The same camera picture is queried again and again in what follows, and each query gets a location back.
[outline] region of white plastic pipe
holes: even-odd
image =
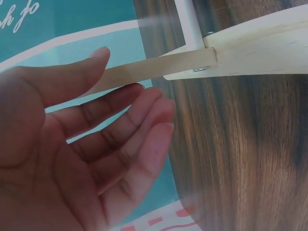
[[[175,0],[175,5],[188,50],[204,49],[201,29],[192,0]]]

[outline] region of hand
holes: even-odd
[[[110,52],[52,67],[0,74],[1,230],[102,231],[143,200],[165,162],[174,102],[131,84],[80,106],[45,108],[87,92]],[[72,144],[131,105],[110,126]]]

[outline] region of brown wooden panel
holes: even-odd
[[[134,2],[148,58],[184,44],[173,0]],[[206,35],[308,0],[194,3]],[[172,168],[182,203],[203,230],[308,230],[307,76],[153,84],[177,103]]]

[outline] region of white border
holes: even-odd
[[[76,33],[68,34],[53,38],[44,43],[41,43],[29,50],[21,52],[5,61],[0,63],[0,70],[6,69],[16,63],[33,57],[34,55],[43,53],[51,48],[64,45],[71,42],[76,42],[83,39],[89,39],[95,36],[105,35],[112,32],[117,32],[121,30],[129,30],[138,28],[138,20],[125,21],[120,23],[114,23],[106,26],[101,26],[97,28],[92,28],[88,30],[79,31]]]

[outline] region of wooden block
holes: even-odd
[[[168,80],[264,75],[308,74],[308,5],[272,13],[204,38],[217,52],[218,64],[164,76]],[[186,46],[171,53],[186,52]]]

